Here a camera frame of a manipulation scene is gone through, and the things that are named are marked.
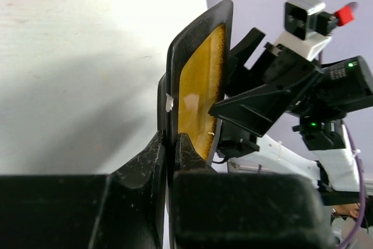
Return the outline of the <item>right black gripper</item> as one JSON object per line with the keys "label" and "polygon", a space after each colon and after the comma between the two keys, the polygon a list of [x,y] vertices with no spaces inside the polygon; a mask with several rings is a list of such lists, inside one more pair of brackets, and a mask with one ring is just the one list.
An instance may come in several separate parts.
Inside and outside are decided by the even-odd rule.
{"label": "right black gripper", "polygon": [[365,59],[322,65],[282,45],[266,44],[247,69],[245,63],[264,37],[253,27],[230,50],[227,99],[214,104],[209,114],[262,137],[287,113],[299,119],[293,131],[310,151],[345,148],[343,118],[372,106],[372,74]]}

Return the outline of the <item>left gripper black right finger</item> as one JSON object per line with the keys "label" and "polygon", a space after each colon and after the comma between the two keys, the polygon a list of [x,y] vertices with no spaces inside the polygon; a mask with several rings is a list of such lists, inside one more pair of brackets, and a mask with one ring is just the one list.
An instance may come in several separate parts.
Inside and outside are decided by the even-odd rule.
{"label": "left gripper black right finger", "polygon": [[321,198],[299,175],[218,173],[187,134],[175,144],[173,248],[334,248]]}

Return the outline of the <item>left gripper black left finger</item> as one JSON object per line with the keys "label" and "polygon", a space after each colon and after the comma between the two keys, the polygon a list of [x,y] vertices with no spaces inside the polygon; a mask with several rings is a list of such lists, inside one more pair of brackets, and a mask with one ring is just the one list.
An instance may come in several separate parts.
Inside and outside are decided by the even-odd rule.
{"label": "left gripper black left finger", "polygon": [[1,177],[2,248],[162,248],[163,133],[111,174]]}

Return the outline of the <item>black amber square plate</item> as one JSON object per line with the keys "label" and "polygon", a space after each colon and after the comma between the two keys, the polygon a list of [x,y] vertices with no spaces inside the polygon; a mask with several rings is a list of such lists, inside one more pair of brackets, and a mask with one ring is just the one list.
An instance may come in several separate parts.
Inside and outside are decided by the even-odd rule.
{"label": "black amber square plate", "polygon": [[173,145],[189,135],[194,149],[211,162],[220,129],[209,110],[224,98],[233,2],[223,0],[190,22],[172,40],[157,93],[157,127]]}

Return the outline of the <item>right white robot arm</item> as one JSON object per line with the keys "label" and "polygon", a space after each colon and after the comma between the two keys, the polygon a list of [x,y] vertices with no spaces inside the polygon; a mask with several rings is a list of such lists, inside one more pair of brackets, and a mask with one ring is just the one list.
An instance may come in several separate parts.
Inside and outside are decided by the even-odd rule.
{"label": "right white robot arm", "polygon": [[[219,150],[237,164],[251,161],[276,173],[300,174],[322,192],[358,192],[358,151],[344,118],[372,106],[372,74],[365,59],[321,64],[316,57],[328,38],[318,35],[307,45],[283,34],[277,44],[267,43],[246,69],[264,36],[252,29],[230,51],[227,98],[210,109],[223,123]],[[283,114],[298,118],[293,131],[315,160],[268,135]]]}

